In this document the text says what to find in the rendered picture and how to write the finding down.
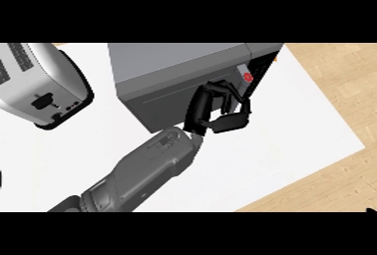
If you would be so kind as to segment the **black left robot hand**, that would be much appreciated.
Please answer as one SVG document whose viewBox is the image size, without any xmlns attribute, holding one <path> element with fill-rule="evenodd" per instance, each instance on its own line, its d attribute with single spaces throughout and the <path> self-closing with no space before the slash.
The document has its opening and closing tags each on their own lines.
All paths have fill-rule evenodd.
<svg viewBox="0 0 377 255">
<path fill-rule="evenodd" d="M 221 98 L 220 117 L 210 121 L 211 103 Z M 204 135 L 210 128 L 214 133 L 241 129 L 248 124 L 250 95 L 241 95 L 226 80 L 207 82 L 192 95 L 185 119 L 185 131 Z"/>
</svg>

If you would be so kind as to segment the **grey microwave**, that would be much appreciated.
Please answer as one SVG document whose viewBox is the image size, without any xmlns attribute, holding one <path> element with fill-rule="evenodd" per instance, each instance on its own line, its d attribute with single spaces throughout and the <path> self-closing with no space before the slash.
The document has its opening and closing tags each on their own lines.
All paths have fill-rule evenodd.
<svg viewBox="0 0 377 255">
<path fill-rule="evenodd" d="M 251 95 L 281 48 L 279 43 L 111 43 L 117 96 L 148 131 L 185 121 L 190 97 L 207 82 L 226 80 Z M 251 83 L 236 70 L 241 64 Z"/>
</svg>

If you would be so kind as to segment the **white milk carton red print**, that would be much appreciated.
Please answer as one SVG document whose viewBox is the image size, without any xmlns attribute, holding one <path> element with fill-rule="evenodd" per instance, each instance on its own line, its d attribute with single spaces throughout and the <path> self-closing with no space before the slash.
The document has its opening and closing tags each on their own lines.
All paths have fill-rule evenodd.
<svg viewBox="0 0 377 255">
<path fill-rule="evenodd" d="M 250 70 L 247 68 L 247 65 L 245 64 L 241 64 L 236 66 L 236 70 L 241 74 L 241 77 L 242 77 L 242 80 L 247 82 L 247 83 L 251 83 L 253 82 L 253 74 L 250 73 Z"/>
</svg>

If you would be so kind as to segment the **silver toaster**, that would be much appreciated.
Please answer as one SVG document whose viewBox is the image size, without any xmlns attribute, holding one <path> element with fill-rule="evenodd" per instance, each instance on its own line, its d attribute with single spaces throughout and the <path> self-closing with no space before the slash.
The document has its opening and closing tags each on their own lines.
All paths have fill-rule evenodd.
<svg viewBox="0 0 377 255">
<path fill-rule="evenodd" d="M 0 43 L 0 109 L 53 129 L 94 93 L 68 54 L 51 43 Z"/>
</svg>

